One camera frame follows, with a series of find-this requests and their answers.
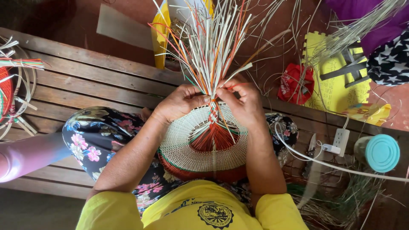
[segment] red plastic bag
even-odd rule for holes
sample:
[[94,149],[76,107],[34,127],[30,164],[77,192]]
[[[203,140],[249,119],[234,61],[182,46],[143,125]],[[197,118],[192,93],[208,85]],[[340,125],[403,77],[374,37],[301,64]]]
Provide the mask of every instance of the red plastic bag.
[[281,76],[280,90],[278,97],[283,101],[288,101],[293,104],[302,105],[311,97],[314,91],[314,78],[312,68],[307,69],[304,78],[303,86],[300,91],[300,75],[304,71],[304,66],[290,63],[285,70],[285,74]]

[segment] purple cloth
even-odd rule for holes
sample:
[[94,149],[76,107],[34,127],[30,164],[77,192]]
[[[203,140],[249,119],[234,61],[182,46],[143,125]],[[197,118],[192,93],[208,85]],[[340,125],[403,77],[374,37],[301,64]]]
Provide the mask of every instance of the purple cloth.
[[[351,20],[343,22],[351,24],[373,10],[382,0],[326,0],[326,3],[337,14],[339,20]],[[388,23],[377,28],[361,39],[361,46],[366,57],[377,47],[397,38],[409,21],[409,5],[401,9]]]

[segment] yellow t-shirt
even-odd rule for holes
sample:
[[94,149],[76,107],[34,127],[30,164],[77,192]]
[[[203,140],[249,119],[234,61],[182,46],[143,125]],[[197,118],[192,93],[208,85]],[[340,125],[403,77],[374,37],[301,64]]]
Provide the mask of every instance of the yellow t-shirt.
[[195,180],[171,191],[139,217],[131,193],[101,192],[84,206],[77,230],[307,230],[289,194],[264,195],[252,217],[246,206],[216,183]]

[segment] red floor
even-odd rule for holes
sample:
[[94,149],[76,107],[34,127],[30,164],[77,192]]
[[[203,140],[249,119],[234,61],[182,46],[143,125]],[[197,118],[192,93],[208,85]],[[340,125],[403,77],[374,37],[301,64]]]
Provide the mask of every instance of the red floor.
[[[162,2],[162,0],[156,1],[159,5]],[[258,14],[265,8],[263,5],[270,2],[271,0],[260,0],[260,6],[254,7],[250,13],[254,15]],[[280,6],[279,10],[269,22],[263,38],[270,39],[288,28],[291,22],[294,2],[295,0],[287,0]],[[314,13],[318,2],[319,0],[302,1],[299,27]],[[44,0],[33,9],[33,14],[24,21],[20,31],[107,55],[117,56],[147,65],[154,65],[152,51],[131,46],[96,33],[101,4],[109,5],[146,26],[147,23],[152,22],[154,15],[157,13],[157,9],[152,0]],[[328,34],[326,28],[329,21],[329,12],[323,3],[311,23],[311,32],[319,31]],[[258,22],[260,18],[262,18],[262,16],[255,18],[253,21]],[[297,50],[295,47],[291,48],[294,42],[290,41],[284,46],[272,47],[256,57],[256,59],[263,59],[278,56],[274,59],[258,62],[256,65],[257,71],[255,71],[256,68],[253,67],[251,75],[255,78],[259,86],[262,87],[266,79],[272,74],[283,72],[283,69],[289,63],[299,63],[307,26],[308,23],[301,28],[301,32],[297,38]],[[261,29],[256,30],[254,34],[260,34],[260,30]],[[291,39],[292,35],[288,34],[285,36],[284,41]],[[239,63],[243,63],[249,55],[257,50],[254,48],[256,40],[257,38],[250,37],[244,42],[236,57]],[[277,45],[283,44],[284,41],[280,40]],[[289,52],[282,55],[283,52],[287,50],[289,50]],[[266,90],[268,90],[268,88],[275,88],[270,92],[270,97],[276,96],[279,81],[274,81],[274,79],[279,76],[279,74],[272,76],[266,83]],[[409,115],[407,115],[409,108],[405,106],[409,104],[409,84],[397,87],[386,87],[371,83],[371,88],[383,99],[380,99],[373,92],[370,92],[370,103],[389,103],[392,105],[391,115],[383,126],[409,131]]]

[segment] wooden bench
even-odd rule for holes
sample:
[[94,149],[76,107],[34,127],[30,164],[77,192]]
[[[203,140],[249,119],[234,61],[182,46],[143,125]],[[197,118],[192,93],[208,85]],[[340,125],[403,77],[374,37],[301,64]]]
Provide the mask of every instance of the wooden bench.
[[[65,121],[78,109],[89,106],[107,106],[128,113],[137,113],[143,107],[154,109],[163,97],[178,85],[188,83],[183,76],[167,70],[119,59],[93,51],[65,45],[47,39],[0,28],[0,35],[20,41],[20,46],[32,57],[41,58],[48,65],[45,71],[37,70],[37,87],[31,104],[38,110],[28,108],[24,118],[38,131],[37,135],[53,133],[61,129]],[[266,112],[279,112],[290,116],[299,128],[299,139],[295,149],[305,152],[313,133],[317,140],[332,144],[337,128],[345,118],[315,109],[290,104],[276,99],[263,98]],[[353,153],[353,145],[359,137],[385,133],[394,137],[401,149],[401,160],[390,176],[404,177],[409,163],[409,135],[407,132],[386,129],[350,120],[351,131],[346,154]],[[13,126],[3,140],[18,140],[30,137],[28,133]],[[333,160],[330,154],[325,160]],[[299,176],[303,162],[294,161],[284,171]],[[345,164],[337,158],[337,164]],[[336,188],[336,180],[324,186]],[[29,173],[0,187],[30,192],[85,198],[94,181],[82,170],[74,157],[68,157],[52,165]],[[403,204],[409,203],[409,190],[404,183],[386,181],[386,194]],[[368,225],[375,228],[391,228],[407,220],[398,215],[407,209],[393,200],[387,200],[382,208],[373,210]]]

